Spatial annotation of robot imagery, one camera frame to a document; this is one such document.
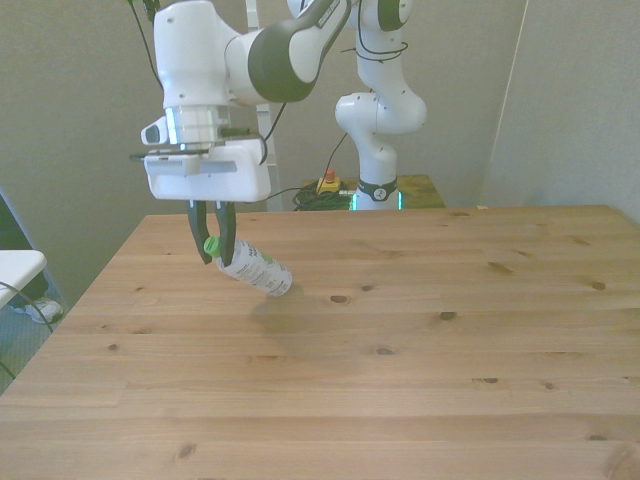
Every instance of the black cable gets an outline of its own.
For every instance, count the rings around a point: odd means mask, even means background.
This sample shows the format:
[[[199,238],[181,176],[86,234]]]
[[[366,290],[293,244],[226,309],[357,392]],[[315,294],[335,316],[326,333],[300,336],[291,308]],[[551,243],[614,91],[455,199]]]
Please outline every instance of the black cable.
[[[267,133],[267,136],[264,137],[265,140],[269,140],[271,138],[271,135],[273,135],[273,131],[276,129],[276,125],[278,125],[278,122],[280,121],[280,117],[282,116],[282,113],[284,112],[285,107],[287,106],[287,103],[283,103],[282,107],[280,107],[280,111],[278,112],[278,115],[276,116],[276,119],[273,122],[273,125],[271,125],[271,130],[269,130],[269,133]]]
[[[11,377],[11,380],[16,379],[16,376],[11,372],[11,370],[9,370],[9,367],[7,367],[4,363],[0,362],[0,368],[2,368],[5,372],[9,374],[9,376]]]
[[[342,138],[338,142],[338,145],[336,145],[336,148],[334,148],[333,152],[331,152],[331,156],[329,157],[329,161],[327,162],[327,167],[324,170],[324,175],[322,176],[322,179],[312,183],[311,185],[307,185],[306,187],[301,188],[300,191],[296,194],[296,196],[293,197],[292,202],[296,206],[294,211],[297,212],[300,210],[307,210],[307,211],[338,210],[350,203],[350,200],[348,199],[348,197],[340,196],[339,192],[323,192],[320,194],[316,193],[324,185],[324,179],[327,176],[327,172],[329,171],[329,168],[331,167],[331,162],[333,161],[333,158],[338,152],[338,149],[347,138],[347,135],[348,134],[345,133],[342,136]],[[340,185],[340,188],[342,190],[346,190],[347,185],[345,183],[342,183]]]
[[[333,161],[333,157],[335,156],[336,152],[340,148],[340,145],[342,145],[343,142],[345,141],[345,139],[347,138],[347,135],[349,135],[349,134],[345,133],[343,135],[342,139],[338,142],[338,145],[336,145],[336,148],[333,149],[333,152],[331,153],[331,156],[329,157],[329,162],[327,163],[327,168],[324,169],[324,175],[322,176],[322,182],[320,183],[320,186],[318,187],[318,190],[320,190],[322,188],[322,185],[324,185],[324,179],[327,176],[327,172],[329,171],[329,167],[331,166],[331,162]]]
[[[20,290],[18,290],[16,287],[9,285],[8,283],[4,283],[4,282],[0,282],[0,285],[2,285],[5,288],[8,288],[9,290],[11,290],[13,293],[15,293],[16,295],[19,295],[22,297],[23,300],[25,300],[29,305],[31,305],[33,308],[35,308],[36,312],[38,312],[38,315],[40,315],[40,318],[42,319],[42,321],[44,322],[44,324],[47,326],[47,328],[49,329],[49,331],[51,333],[53,333],[53,328],[51,328],[51,324],[49,323],[49,321],[47,320],[47,317],[45,317],[42,313],[42,310],[40,310],[37,305],[33,302],[33,300],[31,300],[29,297],[27,297],[24,293],[22,293]]]
[[[293,191],[300,191],[302,190],[302,187],[295,187],[295,188],[285,188],[284,190],[278,192],[278,193],[274,193],[273,195],[271,195],[270,197],[265,198],[266,200],[271,200],[272,198],[276,198],[280,195],[282,195],[283,193],[287,193],[287,192],[293,192]]]
[[[264,165],[264,162],[267,161],[267,157],[269,156],[269,145],[267,145],[267,139],[264,138],[260,133],[254,133],[256,138],[259,138],[262,141],[262,148],[264,148],[264,155],[262,155],[262,160],[260,160],[260,165]]]
[[[151,51],[149,50],[149,44],[147,43],[147,37],[144,34],[144,30],[142,29],[142,25],[140,24],[140,18],[138,18],[138,12],[136,12],[136,7],[133,6],[133,0],[128,0],[129,6],[131,7],[131,11],[133,12],[133,16],[136,19],[136,23],[138,24],[138,30],[140,30],[140,35],[142,36],[142,42],[144,43],[144,49],[147,51],[147,58],[149,59],[149,65],[151,66],[151,72],[153,72],[153,76],[156,78],[158,85],[160,88],[164,90],[162,86],[162,82],[160,81],[160,77],[158,77],[158,73],[156,72],[156,68],[153,66],[153,59],[151,58]]]
[[[390,60],[395,60],[396,58],[398,58],[400,55],[402,55],[402,52],[404,52],[407,48],[409,48],[409,44],[407,42],[402,42],[402,48],[399,48],[398,50],[389,50],[388,52],[376,52],[373,50],[369,50],[367,48],[367,46],[364,44],[364,41],[362,40],[362,2],[360,2],[358,4],[358,38],[360,40],[360,45],[362,45],[362,48],[364,48],[364,50],[367,53],[370,53],[372,55],[391,55],[393,53],[396,53],[397,55],[395,57],[392,58],[385,58],[385,59],[373,59],[373,58],[367,58],[364,57],[360,54],[358,54],[358,56],[360,58],[362,58],[363,60],[370,60],[372,62],[387,62]]]

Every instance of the wall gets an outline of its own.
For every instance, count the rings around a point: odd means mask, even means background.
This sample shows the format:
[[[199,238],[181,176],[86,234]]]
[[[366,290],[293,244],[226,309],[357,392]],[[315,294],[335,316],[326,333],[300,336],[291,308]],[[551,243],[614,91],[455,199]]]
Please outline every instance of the wall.
[[[449,206],[476,205],[494,144],[513,63],[525,0],[420,0],[405,29],[408,83],[423,97],[429,119],[423,131],[389,137],[400,174],[429,174]],[[290,18],[284,0],[259,0],[261,24]],[[283,188],[317,178],[343,135],[335,123],[338,99],[365,91],[353,53],[355,33],[345,30],[325,60],[311,96],[290,104],[275,133]],[[277,112],[278,106],[272,108]],[[334,160],[342,176],[358,176],[349,140]]]
[[[530,0],[483,202],[640,222],[640,3]]]
[[[244,2],[214,3],[246,30]],[[0,188],[73,304],[145,215],[184,212],[128,160],[161,91],[124,0],[3,0],[0,79]]]

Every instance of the shoe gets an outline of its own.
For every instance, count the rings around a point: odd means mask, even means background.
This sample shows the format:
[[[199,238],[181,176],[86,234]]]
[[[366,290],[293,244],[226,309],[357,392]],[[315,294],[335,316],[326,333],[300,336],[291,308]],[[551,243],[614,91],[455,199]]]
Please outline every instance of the shoe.
[[[47,297],[40,297],[33,303],[40,309],[42,315],[44,315],[44,317],[47,319],[47,322],[49,323],[54,323],[55,321],[60,319],[60,317],[62,317],[62,314],[64,313],[64,309],[58,302]],[[26,305],[22,308],[13,308],[13,311],[29,315],[31,317],[31,320],[33,320],[34,322],[44,324],[42,317],[40,317],[38,311],[33,308],[33,305]]]

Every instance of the wooden table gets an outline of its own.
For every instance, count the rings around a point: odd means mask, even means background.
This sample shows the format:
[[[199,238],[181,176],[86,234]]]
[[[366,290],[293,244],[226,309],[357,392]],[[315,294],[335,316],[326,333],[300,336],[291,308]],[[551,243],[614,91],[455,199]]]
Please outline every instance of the wooden table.
[[[605,207],[147,217],[0,398],[0,478],[635,480],[640,233]]]

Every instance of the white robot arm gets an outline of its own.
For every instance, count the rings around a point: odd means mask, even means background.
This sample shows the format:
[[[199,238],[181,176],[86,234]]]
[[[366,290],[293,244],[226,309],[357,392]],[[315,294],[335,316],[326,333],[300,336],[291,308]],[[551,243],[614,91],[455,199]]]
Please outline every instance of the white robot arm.
[[[174,3],[152,15],[165,115],[143,129],[141,138],[145,145],[179,149],[151,151],[144,165],[156,198],[189,201],[191,229],[205,263],[212,260],[203,248],[209,236],[205,202],[216,202],[220,250],[229,265],[233,202],[263,200],[270,193],[266,142],[231,128],[229,108],[306,98],[351,10],[350,0],[314,0],[297,18],[246,35],[229,27],[209,0]]]
[[[151,151],[144,164],[156,198],[191,202],[192,231],[205,262],[211,259],[201,248],[208,236],[204,201],[217,202],[221,230],[229,230],[222,251],[232,255],[226,248],[235,238],[232,202],[270,193],[265,142],[231,128],[229,108],[306,98],[347,23],[357,32],[360,77],[372,89],[343,97],[336,109],[360,155],[358,203],[397,208],[397,155],[376,135],[413,132],[426,121],[426,106],[402,71],[401,29],[413,0],[356,1],[288,0],[295,18],[246,35],[229,27],[210,0],[174,3],[155,14],[165,115],[141,136],[146,145],[168,143],[178,150]],[[226,254],[225,265],[231,261]]]
[[[360,156],[358,209],[398,208],[397,154],[377,134],[415,132],[427,120],[427,107],[402,68],[402,27],[412,8],[412,0],[361,0],[349,20],[356,29],[358,73],[371,88],[342,97],[336,107],[336,120]]]

